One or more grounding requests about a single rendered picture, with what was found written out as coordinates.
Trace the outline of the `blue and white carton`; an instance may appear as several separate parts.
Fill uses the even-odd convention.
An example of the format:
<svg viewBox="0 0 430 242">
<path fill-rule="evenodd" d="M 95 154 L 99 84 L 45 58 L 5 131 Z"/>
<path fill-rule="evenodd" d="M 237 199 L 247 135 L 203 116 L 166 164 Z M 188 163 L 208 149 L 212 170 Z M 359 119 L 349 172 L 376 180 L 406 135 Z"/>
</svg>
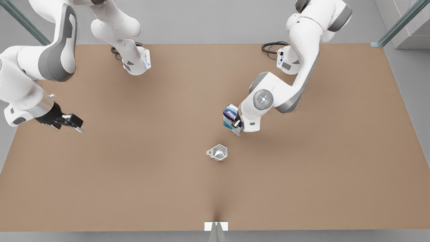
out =
<svg viewBox="0 0 430 242">
<path fill-rule="evenodd" d="M 234 130 L 231 126 L 231 121 L 232 121 L 231 115 L 238 115 L 238 110 L 239 110 L 238 107 L 230 103 L 223 111 L 223 121 L 224 121 L 225 127 L 227 127 L 229 130 L 235 133 L 235 135 L 239 136 L 243 132 L 243 128 Z"/>
</svg>

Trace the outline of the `white faceted cup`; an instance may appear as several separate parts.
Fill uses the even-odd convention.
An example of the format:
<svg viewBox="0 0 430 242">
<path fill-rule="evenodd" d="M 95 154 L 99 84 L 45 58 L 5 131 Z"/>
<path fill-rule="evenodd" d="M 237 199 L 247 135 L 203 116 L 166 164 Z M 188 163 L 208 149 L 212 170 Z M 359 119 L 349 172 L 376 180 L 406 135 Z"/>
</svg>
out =
<svg viewBox="0 0 430 242">
<path fill-rule="evenodd" d="M 228 157 L 228 149 L 227 147 L 218 144 L 210 150 L 207 150 L 206 154 L 216 161 L 224 161 Z"/>
</svg>

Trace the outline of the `silver frame post with foot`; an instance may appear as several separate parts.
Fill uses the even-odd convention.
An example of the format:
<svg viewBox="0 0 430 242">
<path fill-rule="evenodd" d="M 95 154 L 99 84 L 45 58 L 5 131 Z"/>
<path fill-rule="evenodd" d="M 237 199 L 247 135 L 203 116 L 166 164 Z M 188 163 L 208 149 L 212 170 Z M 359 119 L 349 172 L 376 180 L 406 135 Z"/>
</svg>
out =
<svg viewBox="0 0 430 242">
<path fill-rule="evenodd" d="M 228 231 L 228 222 L 204 222 L 204 231 L 210 231 L 209 242 L 227 242 L 225 231 Z"/>
</svg>

